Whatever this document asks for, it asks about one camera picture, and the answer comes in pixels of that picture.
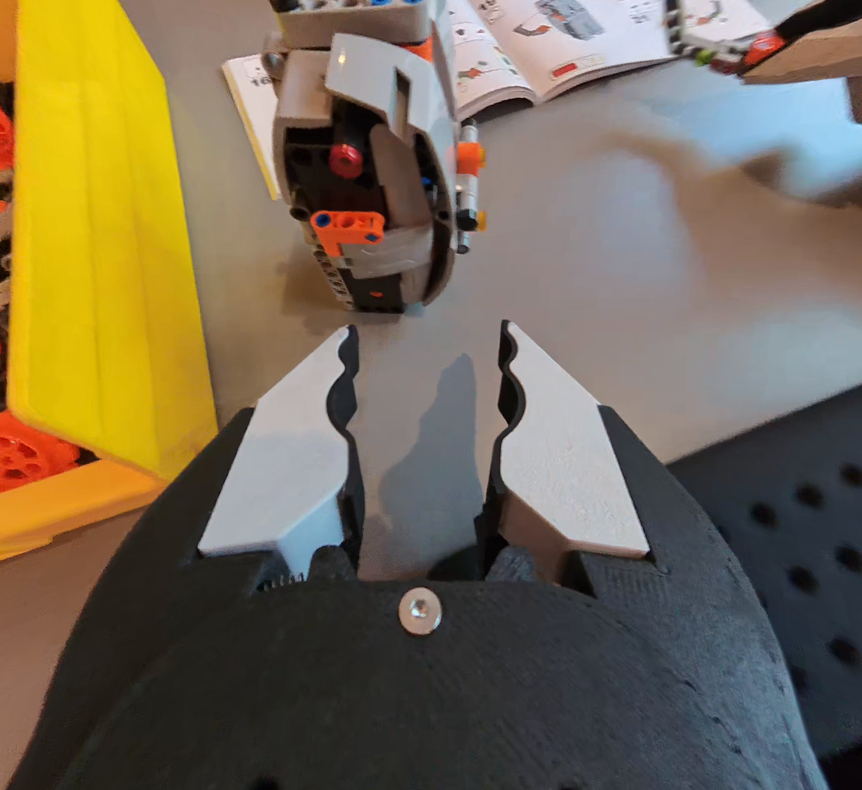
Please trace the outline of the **grey toy arm orange claws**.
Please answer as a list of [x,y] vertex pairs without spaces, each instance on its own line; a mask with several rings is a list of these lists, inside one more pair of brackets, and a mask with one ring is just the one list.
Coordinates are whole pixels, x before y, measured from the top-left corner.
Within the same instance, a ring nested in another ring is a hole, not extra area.
[[736,78],[790,45],[736,0],[664,0],[663,29],[671,57]]

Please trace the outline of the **open instruction booklet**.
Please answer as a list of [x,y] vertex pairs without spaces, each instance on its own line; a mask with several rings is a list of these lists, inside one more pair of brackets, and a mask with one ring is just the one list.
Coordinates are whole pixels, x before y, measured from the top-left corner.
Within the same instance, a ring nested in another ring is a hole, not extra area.
[[[757,12],[746,0],[745,3]],[[283,198],[273,129],[280,74],[292,48],[328,49],[334,36],[359,23],[359,11],[426,6],[432,26],[404,50],[440,66],[441,86],[452,92],[455,116],[465,123],[511,100],[538,105],[580,82],[670,61],[663,29],[664,0],[270,0],[278,19],[332,21],[322,44],[280,26],[257,57],[229,60],[222,73],[253,146],[272,199]]]

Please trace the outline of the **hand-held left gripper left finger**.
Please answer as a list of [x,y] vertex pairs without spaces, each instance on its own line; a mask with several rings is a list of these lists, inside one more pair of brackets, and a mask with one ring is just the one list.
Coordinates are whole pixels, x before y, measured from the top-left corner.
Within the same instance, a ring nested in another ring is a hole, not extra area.
[[259,398],[198,541],[203,556],[271,552],[309,578],[331,546],[357,570],[365,494],[347,427],[359,365],[359,333],[343,326]]

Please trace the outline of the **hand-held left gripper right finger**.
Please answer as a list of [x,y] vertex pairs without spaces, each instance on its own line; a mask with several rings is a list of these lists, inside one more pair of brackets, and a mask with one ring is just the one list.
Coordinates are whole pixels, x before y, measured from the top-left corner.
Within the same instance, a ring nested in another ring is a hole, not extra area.
[[500,326],[497,411],[485,501],[476,519],[484,576],[521,548],[550,583],[576,578],[576,555],[651,554],[601,404],[509,320]]

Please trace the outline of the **grey desk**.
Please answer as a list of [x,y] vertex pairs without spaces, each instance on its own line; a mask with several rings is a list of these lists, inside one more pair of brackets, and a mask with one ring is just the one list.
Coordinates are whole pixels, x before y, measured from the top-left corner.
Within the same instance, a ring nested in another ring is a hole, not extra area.
[[361,574],[467,544],[501,429],[502,319],[661,461],[860,384],[860,127],[837,81],[669,63],[481,117],[488,231],[401,317],[333,301],[271,201],[221,62],[266,0],[119,0],[170,99],[219,424],[339,326],[360,330]]

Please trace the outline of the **grey building block robot body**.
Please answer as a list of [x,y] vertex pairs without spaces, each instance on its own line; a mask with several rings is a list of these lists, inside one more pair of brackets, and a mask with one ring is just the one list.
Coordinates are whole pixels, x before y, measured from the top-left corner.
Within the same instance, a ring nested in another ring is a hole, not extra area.
[[476,123],[458,119],[446,0],[269,0],[282,199],[347,309],[401,315],[483,230]]

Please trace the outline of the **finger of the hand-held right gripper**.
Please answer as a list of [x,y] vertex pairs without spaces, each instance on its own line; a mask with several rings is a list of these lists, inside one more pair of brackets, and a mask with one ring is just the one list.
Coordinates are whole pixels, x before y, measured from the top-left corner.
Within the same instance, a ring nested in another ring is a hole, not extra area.
[[769,85],[842,80],[861,124],[861,29],[814,30],[795,41],[777,30],[758,35],[744,57],[742,79]]
[[861,19],[861,0],[816,0],[775,24],[773,30],[786,43],[823,30],[834,30]]

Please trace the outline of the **black perforated mat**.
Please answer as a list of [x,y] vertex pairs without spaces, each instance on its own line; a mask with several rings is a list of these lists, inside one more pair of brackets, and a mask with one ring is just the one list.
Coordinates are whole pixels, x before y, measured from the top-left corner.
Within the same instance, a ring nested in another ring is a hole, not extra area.
[[670,462],[736,554],[830,788],[861,787],[861,387]]

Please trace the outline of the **yellow plastic bin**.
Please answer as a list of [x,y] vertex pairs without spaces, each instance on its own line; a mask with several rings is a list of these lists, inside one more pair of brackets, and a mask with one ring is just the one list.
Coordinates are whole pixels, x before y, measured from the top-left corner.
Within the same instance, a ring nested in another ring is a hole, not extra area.
[[7,404],[80,449],[2,493],[1,558],[154,500],[216,434],[167,89],[119,0],[2,0]]

